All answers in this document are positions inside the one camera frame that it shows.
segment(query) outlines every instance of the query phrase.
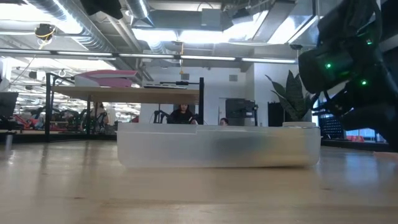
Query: wall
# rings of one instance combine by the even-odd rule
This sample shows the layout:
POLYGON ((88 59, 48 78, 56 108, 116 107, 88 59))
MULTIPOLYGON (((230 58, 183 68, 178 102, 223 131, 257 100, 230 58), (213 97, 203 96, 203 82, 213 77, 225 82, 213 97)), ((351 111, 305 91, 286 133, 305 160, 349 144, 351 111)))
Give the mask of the wall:
POLYGON ((291 64, 254 64, 254 99, 259 106, 257 117, 260 126, 268 126, 268 102, 279 102, 278 97, 271 92, 274 89, 272 83, 265 75, 275 82, 285 86, 289 70, 296 76, 299 72, 297 65, 291 64))
MULTIPOLYGON (((149 67, 147 71, 158 82, 176 82, 181 80, 180 68, 162 69, 160 67, 149 67)), ((205 78, 205 122, 207 124, 218 124, 218 107, 220 98, 245 98, 246 76, 238 68, 184 68, 184 73, 190 74, 190 82, 199 82, 200 77, 205 78), (229 82, 229 75, 238 75, 237 82, 229 82)), ((189 85, 189 89, 199 89, 199 85, 189 85)), ((153 121, 153 112, 158 105, 142 104, 140 123, 153 121)), ((161 105, 161 110, 171 113, 172 105, 161 105)))

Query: plastic bin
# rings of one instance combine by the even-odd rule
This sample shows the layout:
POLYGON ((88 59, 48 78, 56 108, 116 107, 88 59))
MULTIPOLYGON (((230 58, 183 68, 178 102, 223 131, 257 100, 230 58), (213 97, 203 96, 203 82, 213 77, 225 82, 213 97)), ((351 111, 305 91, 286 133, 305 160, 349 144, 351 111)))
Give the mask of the plastic bin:
POLYGON ((118 157, 126 167, 311 166, 319 128, 119 123, 118 157))

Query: table surface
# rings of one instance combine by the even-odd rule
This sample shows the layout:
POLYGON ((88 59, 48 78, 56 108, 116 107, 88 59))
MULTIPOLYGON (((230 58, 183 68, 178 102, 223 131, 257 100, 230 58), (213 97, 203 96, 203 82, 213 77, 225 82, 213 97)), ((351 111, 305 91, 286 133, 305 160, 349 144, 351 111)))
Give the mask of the table surface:
POLYGON ((323 147, 306 169, 125 169, 116 142, 0 151, 6 223, 398 223, 398 164, 323 147))
POLYGON ((199 90, 79 86, 54 86, 52 90, 80 100, 87 100, 91 95, 91 101, 110 103, 198 104, 199 102, 199 90))

